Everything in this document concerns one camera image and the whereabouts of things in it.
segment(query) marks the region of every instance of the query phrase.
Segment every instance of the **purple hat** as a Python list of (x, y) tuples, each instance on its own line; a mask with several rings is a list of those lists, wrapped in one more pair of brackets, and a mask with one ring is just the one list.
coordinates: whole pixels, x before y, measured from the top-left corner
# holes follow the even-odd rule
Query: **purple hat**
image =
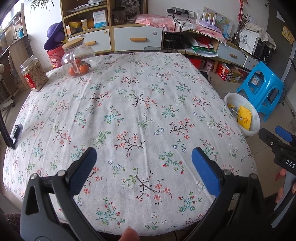
[(51, 25), (48, 28), (46, 35), (48, 37), (48, 40), (44, 44), (45, 50), (52, 50), (58, 44), (61, 44), (62, 41), (65, 40), (63, 22), (54, 23), (53, 25)]

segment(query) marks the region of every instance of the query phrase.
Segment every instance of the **red label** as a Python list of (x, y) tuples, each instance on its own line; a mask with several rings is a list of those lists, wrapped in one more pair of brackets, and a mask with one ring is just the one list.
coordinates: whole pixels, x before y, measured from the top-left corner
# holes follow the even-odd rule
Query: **red label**
[(28, 82), (29, 86), (31, 89), (37, 88), (37, 86), (35, 85), (34, 81), (32, 80), (30, 74), (25, 74), (24, 78), (26, 79), (26, 81)]

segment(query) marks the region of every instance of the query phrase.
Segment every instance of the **purple object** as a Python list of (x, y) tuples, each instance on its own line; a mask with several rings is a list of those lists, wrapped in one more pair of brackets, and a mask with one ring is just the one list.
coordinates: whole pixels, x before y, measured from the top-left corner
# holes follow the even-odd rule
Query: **purple object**
[(48, 40), (44, 44), (44, 49), (49, 51), (61, 44), (65, 39), (63, 22), (54, 23), (51, 25), (46, 33)]
[(200, 20), (198, 23), (199, 23), (201, 26), (205, 27), (205, 28), (208, 28), (208, 29), (214, 30), (214, 31), (216, 31), (216, 32), (218, 32), (218, 33), (220, 33), (220, 34), (222, 34), (221, 31), (220, 31), (220, 29), (218, 29), (218, 28), (215, 27), (215, 26), (212, 26), (212, 25), (208, 24), (208, 23), (207, 23), (206, 21), (204, 21), (204, 20)]

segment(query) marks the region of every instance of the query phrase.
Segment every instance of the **plastic bag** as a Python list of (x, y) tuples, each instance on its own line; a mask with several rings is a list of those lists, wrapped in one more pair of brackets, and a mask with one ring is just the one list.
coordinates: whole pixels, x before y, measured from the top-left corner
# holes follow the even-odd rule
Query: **plastic bag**
[(240, 105), (238, 114), (239, 114), (239, 117), (237, 119), (237, 122), (242, 127), (244, 127), (245, 129), (247, 129), (249, 131), (250, 126), (251, 126), (251, 121), (252, 121), (252, 113), (251, 113), (251, 111)]

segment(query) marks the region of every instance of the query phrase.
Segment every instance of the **hand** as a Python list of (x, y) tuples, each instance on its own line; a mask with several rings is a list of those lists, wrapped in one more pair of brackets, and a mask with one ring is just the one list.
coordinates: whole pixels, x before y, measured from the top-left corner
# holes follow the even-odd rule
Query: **hand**
[[(286, 175), (286, 172), (287, 172), (287, 170), (282, 168), (280, 170), (279, 174), (284, 177)], [(292, 193), (294, 194), (295, 192), (296, 192), (296, 183), (294, 183), (293, 187), (292, 187)], [(278, 195), (276, 197), (276, 203), (278, 203), (280, 201), (280, 199), (283, 197), (283, 195), (284, 195), (284, 187), (281, 187), (279, 189)]]
[(135, 230), (127, 227), (118, 241), (140, 241), (140, 237)]

